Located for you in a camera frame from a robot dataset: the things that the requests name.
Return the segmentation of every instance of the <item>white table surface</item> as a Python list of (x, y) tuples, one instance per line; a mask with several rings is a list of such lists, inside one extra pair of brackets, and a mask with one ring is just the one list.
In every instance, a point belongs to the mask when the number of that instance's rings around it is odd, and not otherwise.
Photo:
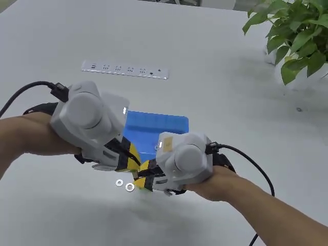
[[(33, 81), (93, 80), (127, 97), (131, 110), (187, 116), (191, 131), (245, 151), (279, 198), (328, 224), (327, 146), (263, 62), (268, 27), (244, 37), (246, 20), (243, 12), (132, 0), (20, 0), (0, 15), (0, 105)], [(170, 78), (80, 72), (84, 59), (167, 67)], [(46, 88), (29, 90), (6, 116), (53, 100)], [(250, 163), (225, 153), (240, 175), (268, 190)], [(115, 186), (118, 178), (132, 180), (73, 156), (21, 157), (0, 181), (0, 244), (248, 245), (253, 237), (226, 203), (191, 192), (128, 193)]]

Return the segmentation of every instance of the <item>black wrist strap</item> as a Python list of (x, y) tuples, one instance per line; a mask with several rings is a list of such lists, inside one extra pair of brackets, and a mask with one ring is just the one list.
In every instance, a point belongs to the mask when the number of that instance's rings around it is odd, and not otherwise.
[(47, 104), (40, 104), (40, 105), (34, 106), (34, 107), (26, 110), (23, 113), (23, 115), (34, 113), (34, 112), (42, 112), (42, 113), (45, 113), (45, 114), (53, 115), (57, 105), (58, 105), (57, 102), (56, 103), (55, 102), (51, 102), (51, 103), (49, 102)]

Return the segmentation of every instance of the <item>power strip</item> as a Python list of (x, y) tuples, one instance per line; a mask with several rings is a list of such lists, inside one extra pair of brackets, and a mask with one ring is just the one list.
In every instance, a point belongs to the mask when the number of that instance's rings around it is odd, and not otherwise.
[(82, 64), (81, 70), (85, 72), (119, 74), (145, 78), (169, 78), (168, 69), (159, 67), (154, 68), (148, 66), (125, 65), (109, 61), (91, 62), (85, 60)]

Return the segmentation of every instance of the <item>yellow and black tape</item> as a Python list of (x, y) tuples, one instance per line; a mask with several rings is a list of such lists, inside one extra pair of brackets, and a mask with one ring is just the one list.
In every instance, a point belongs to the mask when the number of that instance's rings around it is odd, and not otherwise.
[[(140, 155), (133, 143), (131, 143), (127, 138), (123, 137), (120, 146), (133, 154), (139, 162), (141, 162)], [(116, 168), (116, 172), (124, 172), (131, 171), (135, 172), (140, 169), (138, 163), (136, 163), (133, 159), (127, 157), (123, 152), (120, 153), (118, 159), (118, 165)]]
[[(156, 166), (157, 166), (156, 159), (147, 160), (140, 166), (139, 171), (153, 169)], [(154, 178), (155, 178), (155, 175), (147, 176), (144, 178), (138, 178), (133, 183), (135, 186), (137, 186), (140, 189), (146, 189), (149, 191), (153, 191)]]

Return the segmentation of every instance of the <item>blue plastic tray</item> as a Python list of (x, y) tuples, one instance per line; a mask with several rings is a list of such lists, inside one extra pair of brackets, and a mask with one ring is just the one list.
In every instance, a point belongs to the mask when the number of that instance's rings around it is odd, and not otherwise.
[(156, 157), (160, 133), (183, 134), (188, 131), (187, 117), (129, 111), (123, 135), (135, 144), (141, 161), (144, 162)]

